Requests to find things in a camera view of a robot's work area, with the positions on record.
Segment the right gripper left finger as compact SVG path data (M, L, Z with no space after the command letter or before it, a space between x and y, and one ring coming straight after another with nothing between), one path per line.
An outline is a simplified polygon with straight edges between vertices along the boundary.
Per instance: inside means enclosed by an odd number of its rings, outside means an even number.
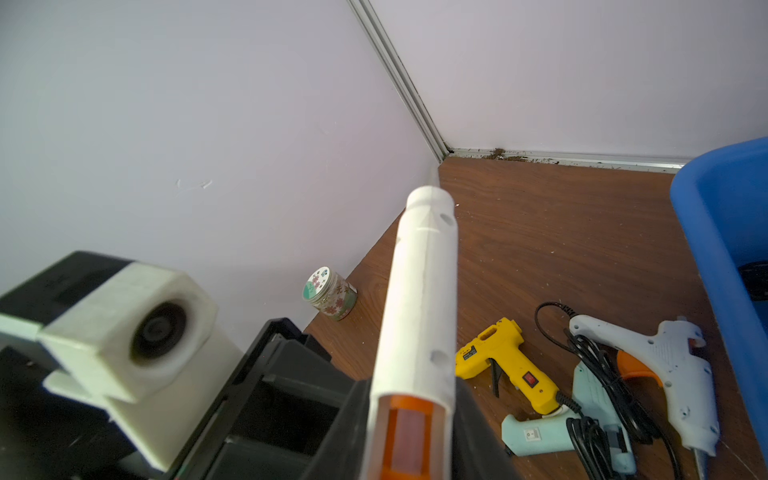
M356 381L301 480L359 479L369 416L371 380Z

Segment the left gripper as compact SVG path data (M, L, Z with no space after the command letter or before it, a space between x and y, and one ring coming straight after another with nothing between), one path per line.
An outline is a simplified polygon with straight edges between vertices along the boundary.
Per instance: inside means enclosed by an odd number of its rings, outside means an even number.
M164 476L302 479L353 385L314 337L272 319Z

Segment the small white glue gun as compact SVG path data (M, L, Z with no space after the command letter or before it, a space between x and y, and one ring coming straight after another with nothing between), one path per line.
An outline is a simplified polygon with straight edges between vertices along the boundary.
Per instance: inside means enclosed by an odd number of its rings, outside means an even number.
M448 479L456 408L458 224L450 194L410 193L369 393L363 479Z

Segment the yellow glue gun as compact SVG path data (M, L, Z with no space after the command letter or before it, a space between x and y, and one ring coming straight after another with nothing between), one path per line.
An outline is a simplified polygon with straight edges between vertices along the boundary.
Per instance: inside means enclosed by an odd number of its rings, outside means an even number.
M520 350L523 343L521 327L503 317L459 349L456 375L471 379L491 368L494 388L500 372L506 374L537 413L553 415L564 406L577 411L579 407Z

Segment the small mint glue gun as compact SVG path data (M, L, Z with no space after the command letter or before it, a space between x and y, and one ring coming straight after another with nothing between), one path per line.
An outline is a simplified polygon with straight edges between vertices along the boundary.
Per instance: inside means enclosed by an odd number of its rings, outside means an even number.
M637 466L630 438L602 384L583 362L574 369L571 398L582 408L582 413L596 420L606 433L613 471L620 479L635 475ZM567 431L567 421L571 419L581 417L568 407L534 420L518 421L508 415L501 424L502 440L517 456L573 450Z

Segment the blue plastic storage box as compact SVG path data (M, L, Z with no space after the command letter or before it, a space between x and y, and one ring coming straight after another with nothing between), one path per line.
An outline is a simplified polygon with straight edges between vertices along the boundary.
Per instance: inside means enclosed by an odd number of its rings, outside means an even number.
M746 411L767 448L767 141L706 153L674 176L672 206Z

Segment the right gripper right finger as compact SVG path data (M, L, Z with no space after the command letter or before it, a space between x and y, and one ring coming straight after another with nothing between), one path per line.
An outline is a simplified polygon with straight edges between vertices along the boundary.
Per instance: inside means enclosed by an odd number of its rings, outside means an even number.
M471 388L455 378L451 478L517 480L518 473L501 441L478 407Z

